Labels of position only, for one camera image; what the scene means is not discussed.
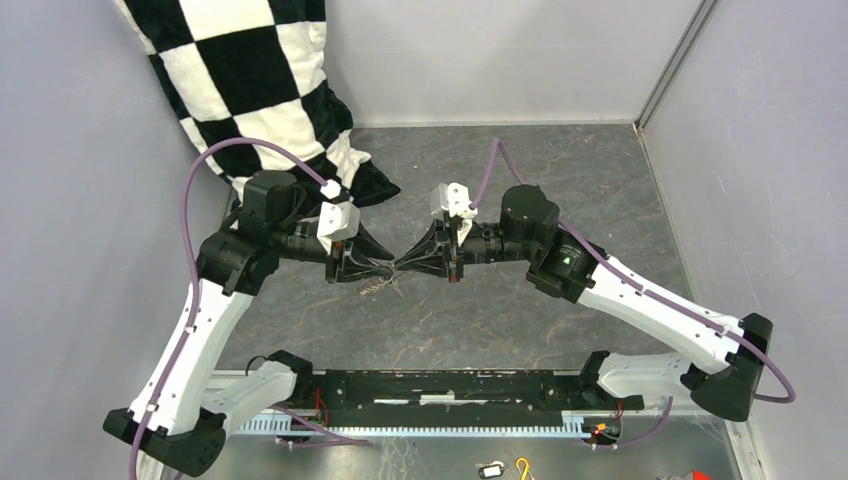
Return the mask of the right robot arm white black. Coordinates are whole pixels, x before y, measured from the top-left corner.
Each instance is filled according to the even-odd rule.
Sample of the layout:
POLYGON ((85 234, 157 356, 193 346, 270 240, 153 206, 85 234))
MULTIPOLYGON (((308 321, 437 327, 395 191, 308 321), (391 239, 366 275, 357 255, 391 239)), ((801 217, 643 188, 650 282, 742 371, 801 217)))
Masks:
POLYGON ((669 347, 666 354, 591 354, 577 382, 585 405, 686 397, 722 419, 749 418, 773 332, 770 320, 717 313, 646 280, 568 232, 559 207, 537 186, 508 189, 495 223, 477 222, 468 203, 464 186, 438 186, 431 226, 396 269, 456 282, 468 265, 525 261, 527 280, 538 291, 612 315, 669 347))

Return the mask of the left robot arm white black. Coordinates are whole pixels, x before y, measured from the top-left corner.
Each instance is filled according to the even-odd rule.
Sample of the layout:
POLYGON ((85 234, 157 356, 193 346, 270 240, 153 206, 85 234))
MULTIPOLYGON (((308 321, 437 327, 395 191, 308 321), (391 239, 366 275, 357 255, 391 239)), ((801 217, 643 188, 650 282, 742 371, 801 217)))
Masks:
POLYGON ((241 205, 193 254, 186 304, 147 385, 131 405, 109 412, 103 428, 178 475, 204 474, 227 437, 266 408, 306 405, 314 394, 311 364, 270 355, 258 370, 224 390, 207 390, 223 348, 264 281, 284 259, 321 265, 331 283, 391 275, 393 255, 360 221, 347 194, 310 216, 296 177, 263 171, 248 180, 241 205))

